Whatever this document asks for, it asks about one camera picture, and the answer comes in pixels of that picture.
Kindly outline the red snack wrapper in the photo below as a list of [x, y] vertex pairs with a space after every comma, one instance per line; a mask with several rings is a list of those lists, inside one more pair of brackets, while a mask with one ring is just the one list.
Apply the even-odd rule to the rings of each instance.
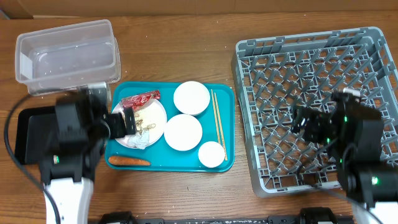
[[149, 100], [161, 98], [160, 91], [148, 91], [134, 96], [123, 98], [120, 102], [124, 109], [131, 108], [134, 111], [140, 110]]

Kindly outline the small white cup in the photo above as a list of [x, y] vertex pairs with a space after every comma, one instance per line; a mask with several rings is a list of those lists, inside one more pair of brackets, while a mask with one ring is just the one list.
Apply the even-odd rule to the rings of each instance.
[[222, 145], [214, 141], [202, 144], [198, 150], [199, 161], [207, 168], [215, 168], [221, 165], [225, 155]]

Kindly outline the white tissue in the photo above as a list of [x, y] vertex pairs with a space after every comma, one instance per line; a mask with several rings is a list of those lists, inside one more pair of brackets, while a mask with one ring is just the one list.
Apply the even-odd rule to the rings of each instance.
[[131, 148], [145, 149], [149, 145], [149, 131], [144, 130], [141, 133], [130, 136], [126, 144]]

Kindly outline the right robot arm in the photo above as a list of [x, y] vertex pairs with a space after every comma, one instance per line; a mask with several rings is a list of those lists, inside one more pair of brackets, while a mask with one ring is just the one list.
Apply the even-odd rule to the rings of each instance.
[[381, 160], [381, 112], [364, 106], [354, 89], [334, 91], [331, 99], [335, 108], [330, 113], [306, 106], [293, 108], [292, 132], [322, 145], [298, 166], [298, 180], [304, 181], [304, 165], [326, 152], [335, 160], [338, 182], [346, 194], [325, 192], [352, 204], [358, 223], [397, 223], [397, 168]]

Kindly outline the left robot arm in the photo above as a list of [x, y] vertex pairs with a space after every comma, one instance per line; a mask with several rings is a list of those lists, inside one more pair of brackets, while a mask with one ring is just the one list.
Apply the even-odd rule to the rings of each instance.
[[87, 223], [95, 170], [109, 139], [136, 133], [134, 111], [110, 114], [106, 101], [94, 95], [59, 98], [55, 104], [57, 130], [39, 162], [46, 204], [56, 223]]

